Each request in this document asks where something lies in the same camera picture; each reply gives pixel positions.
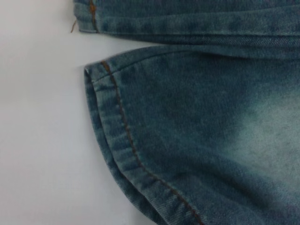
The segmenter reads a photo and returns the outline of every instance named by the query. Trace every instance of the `faded denim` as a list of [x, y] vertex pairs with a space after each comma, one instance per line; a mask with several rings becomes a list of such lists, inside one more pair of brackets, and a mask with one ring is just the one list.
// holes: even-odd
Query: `faded denim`
[[159, 225], [300, 224], [296, 1], [75, 0], [83, 32], [170, 44], [85, 68], [92, 124]]

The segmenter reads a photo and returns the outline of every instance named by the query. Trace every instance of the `white surface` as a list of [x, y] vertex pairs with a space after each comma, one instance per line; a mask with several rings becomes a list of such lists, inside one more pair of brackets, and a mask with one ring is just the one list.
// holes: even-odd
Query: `white surface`
[[94, 136], [85, 64], [146, 43], [70, 34], [72, 0], [0, 1], [0, 224], [152, 225]]

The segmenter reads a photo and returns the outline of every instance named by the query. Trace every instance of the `loose thread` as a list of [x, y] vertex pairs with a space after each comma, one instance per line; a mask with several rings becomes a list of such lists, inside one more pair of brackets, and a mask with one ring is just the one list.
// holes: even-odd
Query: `loose thread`
[[76, 23], [77, 23], [77, 20], [75, 20], [75, 22], [74, 22], [74, 24], [73, 24], [73, 26], [72, 26], [71, 33], [73, 33], [73, 31], [74, 31], [74, 28], [75, 28]]

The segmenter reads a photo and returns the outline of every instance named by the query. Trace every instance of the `blue denim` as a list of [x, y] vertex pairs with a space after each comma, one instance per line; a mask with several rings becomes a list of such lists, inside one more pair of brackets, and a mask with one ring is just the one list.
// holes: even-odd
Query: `blue denim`
[[159, 225], [300, 224], [296, 1], [74, 2], [83, 32], [178, 44], [85, 68], [98, 143], [136, 208]]

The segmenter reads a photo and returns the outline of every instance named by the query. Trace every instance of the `orange stitching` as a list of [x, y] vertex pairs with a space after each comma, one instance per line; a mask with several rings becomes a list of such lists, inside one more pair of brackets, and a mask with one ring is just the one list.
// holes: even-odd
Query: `orange stitching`
[[96, 9], [97, 8], [94, 5], [93, 0], [90, 0], [90, 13], [92, 14], [92, 22], [97, 33], [100, 33], [96, 25]]
[[133, 140], [131, 138], [131, 134], [130, 134], [130, 131], [129, 131], [129, 128], [128, 128], [128, 123], [127, 123], [127, 120], [126, 120], [126, 117], [125, 117], [125, 113], [124, 113], [124, 110], [123, 110], [123, 105], [122, 105], [122, 102], [121, 102], [121, 97], [120, 97], [120, 94], [119, 94], [119, 91], [118, 91], [118, 85], [117, 85], [117, 82], [116, 80], [114, 79], [112, 73], [111, 73], [111, 70], [110, 70], [110, 67], [109, 65], [105, 62], [105, 61], [102, 61], [101, 64], [103, 65], [103, 67], [105, 68], [105, 70], [108, 72], [110, 78], [111, 78], [111, 81], [115, 87], [115, 90], [116, 90], [116, 96], [117, 96], [117, 101], [118, 101], [118, 104], [120, 106], [120, 113], [121, 113], [121, 116], [122, 116], [122, 120], [124, 122], [124, 125], [125, 125], [125, 130], [126, 130], [126, 133], [127, 133], [127, 136], [128, 136], [128, 139], [129, 139], [129, 142], [130, 142], [130, 145], [131, 145], [131, 148], [132, 148], [132, 152], [137, 160], [137, 163], [138, 165], [146, 172], [148, 173], [152, 178], [154, 178], [155, 180], [158, 180], [160, 181], [164, 186], [166, 186], [167, 188], [169, 188], [172, 193], [174, 195], [176, 195], [183, 203], [184, 205], [191, 211], [192, 215], [196, 218], [197, 222], [199, 223], [199, 225], [204, 225], [201, 221], [201, 218], [200, 216], [196, 213], [196, 211], [188, 204], [188, 202], [176, 191], [174, 190], [170, 185], [168, 185], [166, 182], [164, 182], [163, 180], [161, 180], [160, 178], [158, 178], [156, 175], [152, 174], [151, 172], [149, 172], [146, 167], [142, 164], [142, 162], [140, 161], [137, 153], [136, 153], [136, 149], [135, 149], [135, 146], [133, 144]]

